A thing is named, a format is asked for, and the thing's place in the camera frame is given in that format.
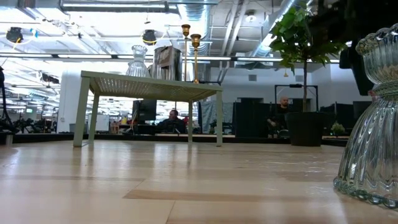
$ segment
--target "seated person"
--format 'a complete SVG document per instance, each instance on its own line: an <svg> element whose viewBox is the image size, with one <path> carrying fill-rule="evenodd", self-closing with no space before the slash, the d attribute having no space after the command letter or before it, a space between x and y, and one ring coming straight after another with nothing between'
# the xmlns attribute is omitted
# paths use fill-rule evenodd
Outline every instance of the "seated person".
<svg viewBox="0 0 398 224"><path fill-rule="evenodd" d="M171 110L169 118L157 124L158 129L166 133L185 134L186 128L183 120L179 119L177 110Z"/></svg>
<svg viewBox="0 0 398 224"><path fill-rule="evenodd" d="M272 110L269 118L267 119L268 123L268 137L269 138L277 138L278 132L280 130L287 129L285 114L289 112L289 99L286 96L283 96L279 100L279 104L277 105L276 110Z"/></svg>

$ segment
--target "white table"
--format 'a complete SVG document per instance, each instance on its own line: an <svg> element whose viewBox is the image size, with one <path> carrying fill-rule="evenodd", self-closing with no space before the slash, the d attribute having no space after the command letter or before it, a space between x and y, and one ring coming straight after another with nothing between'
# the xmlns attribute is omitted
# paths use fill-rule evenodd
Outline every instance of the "white table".
<svg viewBox="0 0 398 224"><path fill-rule="evenodd" d="M80 96L75 135L73 137L73 146L75 147L81 147L83 143L83 129L89 89L94 93L93 112L88 135L89 143L94 141L100 96L188 102L189 120L192 121L193 102L212 95L216 95L217 101L217 146L221 146L223 143L223 88L221 86L81 71ZM188 142L192 142L192 122L188 123Z"/></svg>

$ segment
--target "black plant pot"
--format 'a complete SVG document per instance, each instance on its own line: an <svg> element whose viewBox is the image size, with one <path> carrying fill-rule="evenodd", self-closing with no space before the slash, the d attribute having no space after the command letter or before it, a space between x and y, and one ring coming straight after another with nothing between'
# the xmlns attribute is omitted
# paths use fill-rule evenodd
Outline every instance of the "black plant pot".
<svg viewBox="0 0 398 224"><path fill-rule="evenodd" d="M285 115L290 143L293 146L320 146L326 114L318 112L287 113Z"/></svg>

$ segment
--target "glass vase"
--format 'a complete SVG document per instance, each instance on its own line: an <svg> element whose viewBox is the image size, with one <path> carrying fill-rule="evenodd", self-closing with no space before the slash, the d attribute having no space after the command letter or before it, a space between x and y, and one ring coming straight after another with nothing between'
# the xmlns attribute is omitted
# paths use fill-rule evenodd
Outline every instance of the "glass vase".
<svg viewBox="0 0 398 224"><path fill-rule="evenodd" d="M134 45L131 47L134 60L129 62L129 68L126 75L134 77L150 78L150 73L145 66L145 54L147 53L147 48L141 45Z"/></svg>
<svg viewBox="0 0 398 224"><path fill-rule="evenodd" d="M366 75L378 99L355 124L335 188L373 204L398 208L398 24L362 39Z"/></svg>

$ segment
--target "light wood floor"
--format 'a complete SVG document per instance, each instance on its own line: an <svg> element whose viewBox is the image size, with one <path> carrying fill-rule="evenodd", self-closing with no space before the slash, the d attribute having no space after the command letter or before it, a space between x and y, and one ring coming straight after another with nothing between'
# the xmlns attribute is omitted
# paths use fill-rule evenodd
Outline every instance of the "light wood floor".
<svg viewBox="0 0 398 224"><path fill-rule="evenodd" d="M0 223L397 223L336 193L343 148L96 141L0 148Z"/></svg>

